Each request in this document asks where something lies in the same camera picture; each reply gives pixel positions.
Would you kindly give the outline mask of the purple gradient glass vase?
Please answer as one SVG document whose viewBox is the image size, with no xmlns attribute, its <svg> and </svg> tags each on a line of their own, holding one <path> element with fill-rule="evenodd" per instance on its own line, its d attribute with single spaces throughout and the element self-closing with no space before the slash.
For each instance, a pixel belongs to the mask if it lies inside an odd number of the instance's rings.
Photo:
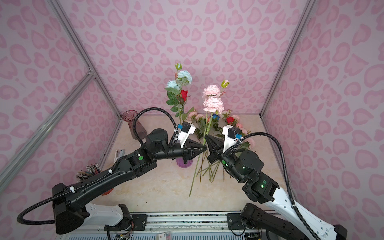
<svg viewBox="0 0 384 240">
<path fill-rule="evenodd" d="M 185 169 L 189 168 L 192 165 L 193 160 L 188 160 L 185 162 L 183 158 L 177 158 L 176 163 L 180 168 Z"/>
</svg>

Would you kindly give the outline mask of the pink peony stem with bud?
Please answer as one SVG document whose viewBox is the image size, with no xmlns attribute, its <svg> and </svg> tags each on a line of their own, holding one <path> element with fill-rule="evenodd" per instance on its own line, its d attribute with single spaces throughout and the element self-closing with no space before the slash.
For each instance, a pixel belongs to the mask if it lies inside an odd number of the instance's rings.
<svg viewBox="0 0 384 240">
<path fill-rule="evenodd" d="M 220 117 L 225 113 L 224 102 L 222 100 L 223 95 L 229 85 L 229 82 L 224 80 L 220 86 L 209 85 L 203 89 L 203 110 L 201 113 L 190 114 L 189 119 L 196 125 L 195 134 L 201 144 L 207 146 L 205 136 L 214 135 L 220 131 L 219 121 L 212 119 L 213 114 L 217 114 Z M 212 183 L 215 180 L 216 173 L 218 171 L 217 164 L 210 164 L 208 161 L 209 150 L 198 156 L 197 165 L 194 171 L 189 196 L 192 195 L 195 181 L 198 178 L 200 181 L 204 175 L 209 176 L 209 181 Z"/>
</svg>

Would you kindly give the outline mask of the light blue rose stem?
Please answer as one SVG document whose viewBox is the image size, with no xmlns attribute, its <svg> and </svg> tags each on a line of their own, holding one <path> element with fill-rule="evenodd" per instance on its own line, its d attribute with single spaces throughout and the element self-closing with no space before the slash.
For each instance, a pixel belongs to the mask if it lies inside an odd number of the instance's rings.
<svg viewBox="0 0 384 240">
<path fill-rule="evenodd" d="M 171 112 L 175 113 L 175 117 L 178 118 L 180 124 L 182 124 L 188 115 L 188 111 L 185 110 L 185 104 L 188 99 L 183 102 L 180 93 L 181 90 L 185 90 L 185 88 L 193 82 L 193 77 L 187 70 L 183 70 L 183 65 L 180 62 L 176 62 L 175 69 L 174 79 L 168 81 L 165 88 L 168 96 L 166 104 L 171 107 Z"/>
</svg>

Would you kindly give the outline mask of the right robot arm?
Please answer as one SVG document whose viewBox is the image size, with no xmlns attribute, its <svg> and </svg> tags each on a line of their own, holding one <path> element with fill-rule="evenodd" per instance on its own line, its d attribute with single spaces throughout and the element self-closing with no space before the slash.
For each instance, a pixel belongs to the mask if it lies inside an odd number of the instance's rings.
<svg viewBox="0 0 384 240">
<path fill-rule="evenodd" d="M 251 200 L 243 208 L 241 223 L 248 229 L 264 229 L 286 240 L 345 240 L 348 231 L 312 214 L 296 202 L 292 194 L 262 172 L 264 163 L 249 150 L 239 156 L 224 140 L 207 135 L 209 161 L 220 161 L 225 171 L 243 183 L 242 190 Z"/>
</svg>

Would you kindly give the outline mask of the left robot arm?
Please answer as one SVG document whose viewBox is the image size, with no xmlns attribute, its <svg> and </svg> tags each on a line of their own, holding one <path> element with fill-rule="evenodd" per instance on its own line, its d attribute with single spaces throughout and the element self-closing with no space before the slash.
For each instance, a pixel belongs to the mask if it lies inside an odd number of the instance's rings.
<svg viewBox="0 0 384 240">
<path fill-rule="evenodd" d="M 79 228 L 90 216 L 86 204 L 110 189 L 157 167 L 157 161 L 183 158 L 192 160 L 205 152 L 207 147 L 190 139 L 184 145 L 168 142 L 164 129 L 155 129 L 146 136 L 146 142 L 131 154 L 120 157 L 114 165 L 87 180 L 66 186 L 59 183 L 52 188 L 56 233 L 67 234 Z"/>
</svg>

